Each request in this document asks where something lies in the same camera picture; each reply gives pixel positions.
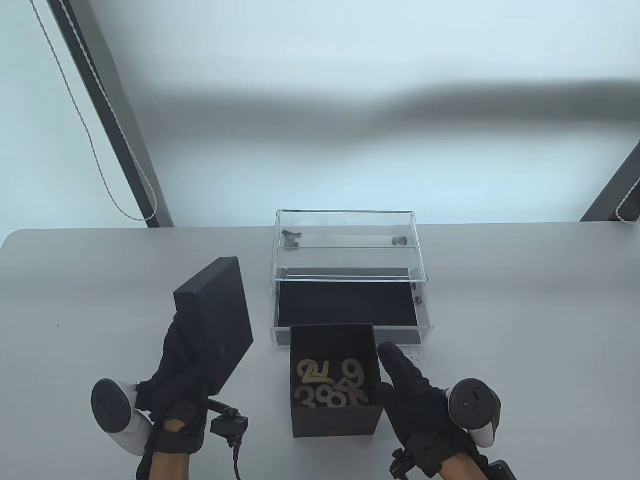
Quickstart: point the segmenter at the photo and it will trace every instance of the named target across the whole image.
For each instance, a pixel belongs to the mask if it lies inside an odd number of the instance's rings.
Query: black box
[[[328,360],[328,377],[336,382],[344,376],[342,363],[348,358],[360,362],[364,371],[362,390],[369,402],[362,406],[329,408],[315,402],[316,407],[303,406],[306,393],[295,398],[302,384],[298,364],[314,360],[322,370]],[[305,436],[373,435],[380,421],[382,406],[377,388],[380,384],[380,364],[371,324],[293,325],[291,326],[291,422],[294,438]],[[314,391],[322,385],[309,384]]]
[[[220,257],[173,292],[187,344],[199,355],[217,349],[209,395],[217,395],[253,343],[240,263]]]

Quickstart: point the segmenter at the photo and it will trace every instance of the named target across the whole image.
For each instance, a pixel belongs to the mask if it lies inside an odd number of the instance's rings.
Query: white table
[[[492,460],[518,480],[640,476],[640,232],[614,223],[420,228],[435,330],[415,357],[438,386],[476,376],[502,398]],[[272,229],[32,230],[0,252],[0,478],[133,478],[95,424],[102,377],[148,378],[172,292],[240,258],[255,343],[220,395],[249,416],[244,480],[389,480],[386,416],[367,438],[291,436],[288,350],[269,335]],[[209,434],[193,480],[232,480]],[[422,474],[414,472],[413,478]]]

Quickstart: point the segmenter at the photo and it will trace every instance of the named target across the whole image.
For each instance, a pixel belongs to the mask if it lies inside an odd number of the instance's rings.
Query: clear acrylic box
[[[373,323],[404,346],[432,328],[413,212],[278,211],[271,275],[279,346],[292,324]]]

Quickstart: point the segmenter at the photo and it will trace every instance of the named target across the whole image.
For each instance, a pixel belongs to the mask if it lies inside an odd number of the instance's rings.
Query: gloved hand
[[[136,408],[150,412],[150,419],[154,422],[145,446],[145,455],[136,474],[138,480],[148,479],[154,452],[194,454],[202,448],[209,402],[207,375],[199,377],[168,405],[160,406],[161,399],[168,391],[167,386],[200,360],[186,344],[180,324],[174,320],[164,338],[158,370],[150,380],[143,381],[136,387]],[[172,428],[165,428],[168,421]]]
[[[417,461],[417,466],[433,477],[443,461],[458,453],[467,453],[477,462],[476,443],[451,420],[445,392],[431,386],[393,343],[380,344],[378,356],[394,384],[382,383],[378,394],[398,440],[410,450],[418,436],[430,439],[424,456],[429,459],[427,465]]]

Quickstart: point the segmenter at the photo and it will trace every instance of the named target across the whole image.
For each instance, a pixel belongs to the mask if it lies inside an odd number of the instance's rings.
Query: black cable
[[[234,446],[234,471],[236,472],[236,480],[242,480],[240,478],[240,472],[238,471],[238,457],[240,456],[240,445]]]

